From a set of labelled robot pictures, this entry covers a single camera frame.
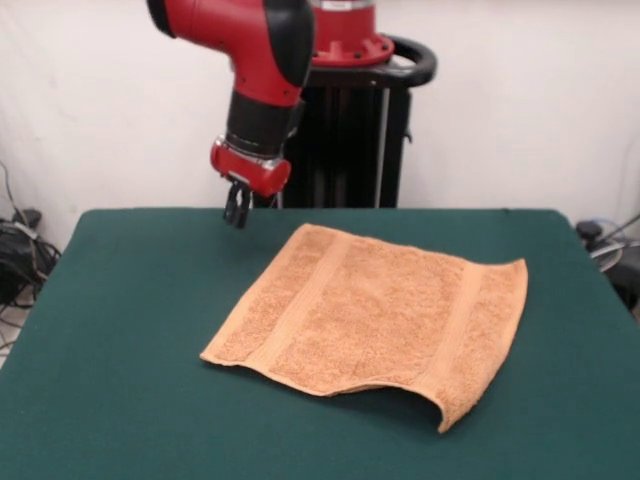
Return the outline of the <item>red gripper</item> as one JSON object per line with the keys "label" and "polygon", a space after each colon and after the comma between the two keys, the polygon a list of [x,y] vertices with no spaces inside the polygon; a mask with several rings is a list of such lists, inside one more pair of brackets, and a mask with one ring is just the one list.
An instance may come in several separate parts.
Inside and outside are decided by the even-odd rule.
{"label": "red gripper", "polygon": [[225,222],[237,229],[245,228],[251,208],[252,191],[260,196],[272,196],[281,192],[292,170],[290,162],[286,159],[259,159],[244,154],[232,148],[222,136],[219,136],[212,146],[210,162],[221,176],[244,184],[231,184],[223,213]]}

